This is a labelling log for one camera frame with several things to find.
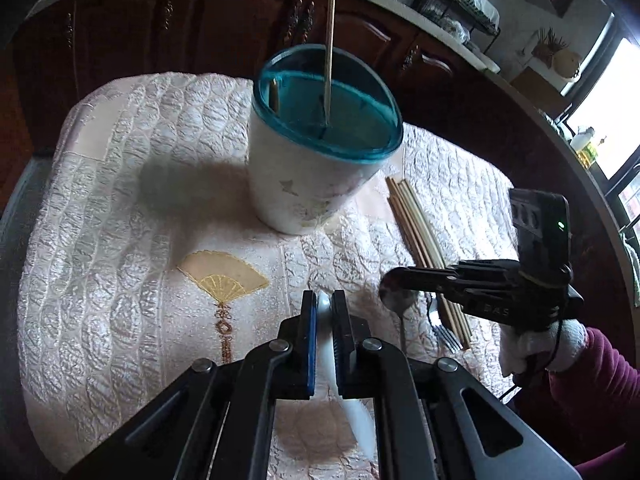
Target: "white tablecloth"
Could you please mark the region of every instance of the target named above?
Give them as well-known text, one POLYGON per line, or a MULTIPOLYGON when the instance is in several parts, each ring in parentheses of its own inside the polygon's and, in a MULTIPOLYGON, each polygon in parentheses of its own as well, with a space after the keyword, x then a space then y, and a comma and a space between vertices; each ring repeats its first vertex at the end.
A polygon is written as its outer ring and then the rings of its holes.
MULTIPOLYGON (((447 263, 515 258, 508 179, 433 134, 405 125, 403 149, 322 230, 279 235, 248 203, 252 83, 166 73, 112 82, 69 113, 20 283, 24 398, 45 455, 67 470, 198 357, 220 362, 216 302, 177 270, 199 250, 226 251, 270 285, 230 304, 241 359, 299 312, 302 292, 345 290, 372 333, 398 343, 378 299, 387 270, 412 264, 386 205, 384 173, 413 184, 447 263)), ((446 354, 424 304, 405 322, 408 354, 446 354)), ((471 319, 455 357, 492 392, 510 386, 499 330, 471 319)), ((375 478, 319 378, 308 402, 279 402, 274 478, 375 478)))

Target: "teal lid rim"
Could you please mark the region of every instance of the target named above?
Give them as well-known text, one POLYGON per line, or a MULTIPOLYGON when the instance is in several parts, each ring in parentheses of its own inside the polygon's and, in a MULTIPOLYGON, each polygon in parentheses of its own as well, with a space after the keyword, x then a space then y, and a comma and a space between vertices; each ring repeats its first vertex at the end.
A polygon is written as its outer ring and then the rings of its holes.
POLYGON ((289 128, 285 123, 283 123, 276 114, 269 108, 268 104, 264 102, 262 95, 260 93, 260 80, 262 78, 262 74, 267 72, 273 67, 277 62, 279 62, 282 58, 286 56, 290 56, 290 54, 296 53, 300 50, 324 50, 324 44, 302 44, 290 47, 286 50, 283 50, 277 53, 274 57, 272 57, 260 70, 257 78, 254 80, 254 98, 252 99, 252 107, 258 117, 260 117, 268 127, 270 127, 274 132, 280 134, 286 139, 295 142, 300 146, 304 146, 305 148, 309 148, 314 150, 315 152, 322 153, 323 155, 330 156, 332 158, 337 158, 338 160, 344 160, 347 162, 355 162, 357 164, 373 164, 376 162, 380 162, 381 160, 385 160, 392 155, 395 150, 397 150, 402 144, 402 140, 404 137, 404 128, 402 123, 402 115, 400 113, 400 108, 398 107, 398 103, 394 98, 393 94, 386 86, 386 84, 380 79, 380 76, 374 72, 366 63, 359 60, 353 54, 342 50, 340 48, 334 48, 334 53, 338 53, 341 56, 346 56, 350 58, 352 61, 359 64, 363 67, 367 72, 369 72, 376 82, 380 85, 385 93, 385 96, 388 98, 389 103, 391 104, 393 111, 398 117, 398 125, 397 127, 397 135, 395 140, 391 140, 387 146, 384 148, 379 148, 376 150, 370 150, 368 153, 356 152, 355 150, 349 150, 345 148, 341 148, 340 146, 331 146, 330 144, 326 144, 321 142, 319 139, 313 139, 307 136, 302 136, 296 131, 289 128))

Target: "metal fork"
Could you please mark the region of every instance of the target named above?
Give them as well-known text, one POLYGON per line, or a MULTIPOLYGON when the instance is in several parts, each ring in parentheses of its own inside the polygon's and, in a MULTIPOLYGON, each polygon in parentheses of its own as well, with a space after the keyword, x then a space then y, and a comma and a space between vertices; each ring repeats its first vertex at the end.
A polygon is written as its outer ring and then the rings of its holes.
POLYGON ((458 341, 456 335, 446 326, 444 326, 442 321, 440 320, 440 314, 438 314, 438 300, 436 298, 436 295, 432 292, 425 292, 424 295, 426 297, 428 305, 427 317, 429 318, 429 324, 431 325, 436 338, 442 341, 447 349, 449 349, 449 351, 453 354, 461 351, 462 345, 460 344, 460 341, 458 341))

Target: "silver bolt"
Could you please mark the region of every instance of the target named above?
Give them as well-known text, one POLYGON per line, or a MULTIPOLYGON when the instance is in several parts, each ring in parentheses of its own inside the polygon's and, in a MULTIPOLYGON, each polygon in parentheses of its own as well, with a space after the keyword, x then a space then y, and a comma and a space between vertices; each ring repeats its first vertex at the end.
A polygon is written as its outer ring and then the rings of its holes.
POLYGON ((438 368, 443 372, 452 373, 458 369, 458 363, 450 357, 443 357, 438 359, 438 368))
POLYGON ((372 352, 376 352, 382 348, 382 343, 380 339, 376 339, 374 337, 368 337, 362 342, 362 347, 365 350, 371 350, 372 352))
POLYGON ((209 370, 211 370, 212 366, 213 366, 213 362, 210 359, 207 359, 206 357, 201 357, 200 359, 196 359, 191 364, 191 370, 193 370, 197 374, 203 374, 204 372, 208 372, 209 370))
POLYGON ((269 348, 274 352, 285 352, 289 349, 289 343, 284 339, 273 339, 269 342, 269 348))

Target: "gloved hand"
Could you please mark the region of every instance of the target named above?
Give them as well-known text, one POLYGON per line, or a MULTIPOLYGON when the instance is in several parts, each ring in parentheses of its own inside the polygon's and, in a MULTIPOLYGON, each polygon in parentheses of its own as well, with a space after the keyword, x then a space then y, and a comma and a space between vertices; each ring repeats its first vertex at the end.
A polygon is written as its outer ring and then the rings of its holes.
MULTIPOLYGON (((525 332, 516 335, 511 326, 500 325, 500 368, 502 376, 521 374, 527 369, 526 358, 542 352, 551 352, 556 346, 558 322, 546 332, 525 332)), ((550 372, 564 372, 574 364, 587 346, 587 329, 577 319, 562 322, 558 352, 546 367, 550 372)))

